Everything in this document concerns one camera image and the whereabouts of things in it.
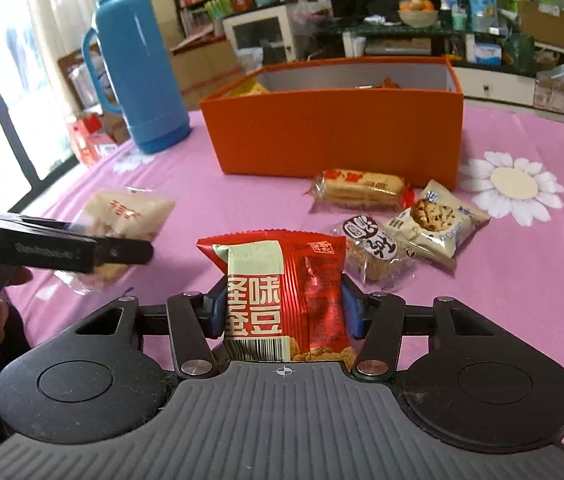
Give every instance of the thermos handle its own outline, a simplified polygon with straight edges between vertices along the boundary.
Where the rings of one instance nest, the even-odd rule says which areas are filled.
[[[93,81],[95,93],[97,94],[97,98],[99,99],[102,108],[112,114],[122,115],[122,107],[111,104],[111,102],[107,99],[101,85],[99,84],[97,73],[95,73],[95,66],[93,65],[93,60],[90,57],[90,42],[96,34],[97,31],[95,31],[93,27],[89,28],[88,32],[84,36],[84,41],[82,41],[82,57],[84,58],[84,63],[86,64],[90,78]]]

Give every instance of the white flower print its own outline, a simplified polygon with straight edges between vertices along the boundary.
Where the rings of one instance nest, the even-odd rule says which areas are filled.
[[[540,222],[551,219],[547,207],[564,207],[558,195],[564,188],[553,173],[541,173],[540,162],[530,162],[527,158],[514,161],[508,153],[486,152],[484,160],[472,158],[459,171],[470,177],[460,183],[462,189],[479,191],[473,202],[493,218],[511,213],[518,224],[531,227],[534,219]]]

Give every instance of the blue thermos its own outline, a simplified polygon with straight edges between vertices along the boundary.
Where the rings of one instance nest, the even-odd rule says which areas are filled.
[[[95,73],[90,58],[95,35],[119,106],[108,101]],[[99,0],[82,55],[102,108],[123,115],[142,152],[160,152],[190,133],[151,0]]]

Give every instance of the flower center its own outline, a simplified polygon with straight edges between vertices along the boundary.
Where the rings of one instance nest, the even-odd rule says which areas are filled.
[[[491,173],[491,182],[495,189],[509,198],[524,200],[537,195],[536,180],[515,168],[495,168]]]

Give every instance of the silver screw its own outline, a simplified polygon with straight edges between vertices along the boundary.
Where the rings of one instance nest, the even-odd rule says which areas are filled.
[[[213,365],[204,359],[191,359],[182,365],[182,371],[192,376],[207,374],[212,369]]]
[[[357,365],[357,371],[369,377],[383,375],[389,371],[389,366],[384,361],[367,359]]]

